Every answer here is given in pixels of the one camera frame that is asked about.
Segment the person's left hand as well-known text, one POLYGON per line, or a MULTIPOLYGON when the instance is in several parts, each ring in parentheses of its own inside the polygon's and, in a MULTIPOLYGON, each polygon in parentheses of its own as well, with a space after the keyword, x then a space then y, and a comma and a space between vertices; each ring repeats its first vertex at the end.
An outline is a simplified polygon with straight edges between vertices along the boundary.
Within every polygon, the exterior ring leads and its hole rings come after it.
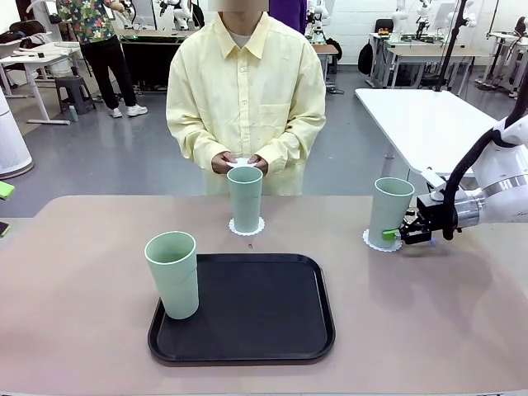
POLYGON ((250 157, 247 164, 259 169, 264 176, 268 173, 268 162, 259 155, 255 154, 250 157))

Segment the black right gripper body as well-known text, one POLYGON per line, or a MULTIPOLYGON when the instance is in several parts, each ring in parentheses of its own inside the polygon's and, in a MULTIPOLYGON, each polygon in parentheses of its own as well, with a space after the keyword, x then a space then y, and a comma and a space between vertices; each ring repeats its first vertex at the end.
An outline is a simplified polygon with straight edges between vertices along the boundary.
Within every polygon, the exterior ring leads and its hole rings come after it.
POLYGON ((453 239, 456 226, 456 213, 453 205, 433 200, 430 196, 419 196, 417 209, 429 230, 441 231, 443 238, 447 241, 453 239))

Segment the person's right hand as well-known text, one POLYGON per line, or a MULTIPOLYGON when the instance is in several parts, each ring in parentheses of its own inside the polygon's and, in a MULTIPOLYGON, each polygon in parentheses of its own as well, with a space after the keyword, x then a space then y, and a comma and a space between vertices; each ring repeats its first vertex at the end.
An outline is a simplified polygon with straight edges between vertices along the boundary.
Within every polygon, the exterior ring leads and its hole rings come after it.
POLYGON ((214 173, 225 175, 237 164, 237 159, 230 152, 216 154, 211 159, 211 169, 214 173))

